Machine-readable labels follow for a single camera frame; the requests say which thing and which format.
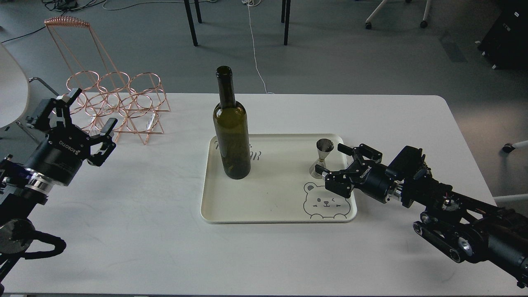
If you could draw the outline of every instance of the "white tray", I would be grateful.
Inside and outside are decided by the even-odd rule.
[[[251,171],[240,180],[224,173],[216,136],[209,143],[201,214],[211,224],[348,222],[357,213],[348,199],[324,188],[309,173],[317,160],[316,142],[327,138],[334,150],[325,159],[330,170],[347,167],[343,143],[335,134],[249,135]]]

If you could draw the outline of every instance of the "white chair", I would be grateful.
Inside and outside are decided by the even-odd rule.
[[[372,14],[366,19],[365,21],[365,28],[371,29],[372,28],[372,19],[376,16],[376,14],[380,11],[380,9],[387,3],[388,0],[382,0],[380,5],[374,9]],[[427,0],[426,2],[426,10],[423,13],[423,19],[420,23],[420,27],[425,28],[427,27],[427,16],[429,15],[429,9],[431,8],[431,0]]]
[[[22,68],[3,45],[0,65],[0,127],[4,127],[25,114],[30,87]]]
[[[514,144],[506,143],[502,147],[502,151],[505,152],[505,153],[511,153],[514,149],[520,149],[522,147],[527,147],[527,146],[528,146],[528,140],[517,142],[517,143],[514,143]]]

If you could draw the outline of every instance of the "cable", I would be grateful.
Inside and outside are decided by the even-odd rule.
[[[199,3],[202,3],[202,2],[209,2],[209,3],[215,3],[217,0],[202,0],[202,1],[199,1]],[[106,4],[108,3],[108,0],[105,0],[104,1],[105,3],[102,5],[102,8],[108,10],[108,11],[119,11],[119,10],[124,10],[124,9],[127,9],[127,8],[131,8],[131,7],[134,7],[136,5],[140,5],[140,4],[151,4],[151,3],[185,3],[183,1],[153,1],[153,2],[140,2],[140,3],[136,3],[136,4],[133,4],[133,5],[130,5],[130,6],[125,6],[125,7],[121,7],[121,8],[106,8]]]
[[[257,6],[257,5],[260,4],[260,1],[261,1],[261,0],[258,0],[258,2],[255,3],[254,0],[242,0],[242,4],[246,4],[246,5],[248,5],[249,7],[255,7],[255,6]]]
[[[41,0],[42,3],[44,4],[44,6],[49,10],[49,11],[53,11],[55,10],[57,7],[58,7],[58,4],[60,2],[60,0],[49,0],[49,1],[45,1],[45,0]],[[106,2],[106,0],[101,0],[100,2],[97,2],[95,3],[96,0],[90,0],[90,2],[88,2],[88,4],[84,5],[84,6],[81,6],[81,7],[76,7],[76,8],[71,8],[71,9],[67,9],[67,10],[62,10],[62,14],[61,16],[63,16],[66,12],[78,12],[78,11],[81,11],[85,8],[89,8],[89,7],[94,7],[96,5],[99,5],[99,4],[102,4],[104,2]],[[48,5],[50,4],[54,4],[53,8],[49,8]],[[28,34],[25,34],[25,35],[22,35],[22,36],[18,36],[18,37],[15,37],[15,38],[11,38],[11,39],[8,39],[8,40],[4,40],[2,41],[1,43],[4,43],[4,42],[8,42],[8,41],[11,41],[11,40],[15,40],[15,39],[19,39],[19,38],[22,38],[22,37],[26,37],[26,36],[29,36],[31,34],[34,34],[42,29],[46,28],[46,26],[40,28],[40,29],[37,29],[31,33],[28,33]]]
[[[31,34],[33,34],[33,33],[38,32],[38,31],[40,31],[40,30],[42,30],[42,29],[44,29],[44,28],[46,28],[46,26],[44,26],[44,27],[42,27],[42,28],[40,28],[40,29],[38,29],[38,30],[35,30],[35,31],[31,32],[31,33],[28,33],[28,34],[26,34],[26,35],[22,35],[22,36],[19,36],[19,37],[15,37],[15,38],[11,38],[11,39],[8,39],[8,40],[4,40],[4,41],[2,41],[1,43],[8,42],[8,41],[15,40],[15,39],[19,39],[19,38],[22,38],[22,37],[26,37],[26,36],[28,36],[28,35],[31,35]]]
[[[266,92],[266,94],[275,94],[275,93],[272,93],[272,92],[268,92],[268,89],[266,89],[266,83],[264,82],[264,79],[262,78],[262,75],[260,75],[259,68],[257,67],[257,52],[255,50],[255,38],[253,36],[253,28],[251,27],[251,12],[249,11],[249,8],[250,7],[254,7],[254,6],[251,6],[249,4],[246,4],[246,5],[248,6],[249,29],[251,30],[251,39],[253,41],[253,57],[255,59],[255,69],[257,70],[257,73],[259,74],[260,80],[262,80],[262,83],[264,84],[264,92]]]

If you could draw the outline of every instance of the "floor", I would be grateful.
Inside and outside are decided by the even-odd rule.
[[[139,2],[108,0],[105,8]],[[507,142],[528,140],[528,71],[493,70],[477,50],[506,2],[433,0],[429,26],[422,29],[425,0],[393,0],[366,30],[365,19],[379,1],[292,1],[288,46],[282,44],[281,0],[262,0],[250,9],[240,0],[204,1],[203,23],[194,19],[198,47],[192,45],[181,3],[118,11],[101,4],[67,15],[90,23],[119,70],[131,75],[154,72],[166,92],[215,93],[216,67],[225,64],[233,69],[237,93],[442,96],[492,195],[498,197],[528,193],[528,150],[501,152]],[[32,32],[59,15],[40,1],[1,1],[0,40]],[[94,45],[87,30],[60,29],[76,57],[90,60]],[[46,29],[3,45],[28,78],[37,76],[58,92],[67,91],[71,74]],[[50,96],[38,82],[32,83],[29,110]],[[18,162],[36,147],[16,126],[0,137],[0,154],[12,153]]]

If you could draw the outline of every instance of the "black chair leg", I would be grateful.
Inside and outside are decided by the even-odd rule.
[[[191,14],[191,5],[189,0],[184,0],[185,12],[187,13],[187,20],[189,21],[189,29],[191,30],[191,37],[193,38],[193,45],[198,46],[198,40],[196,40],[196,32],[194,31],[193,15]]]

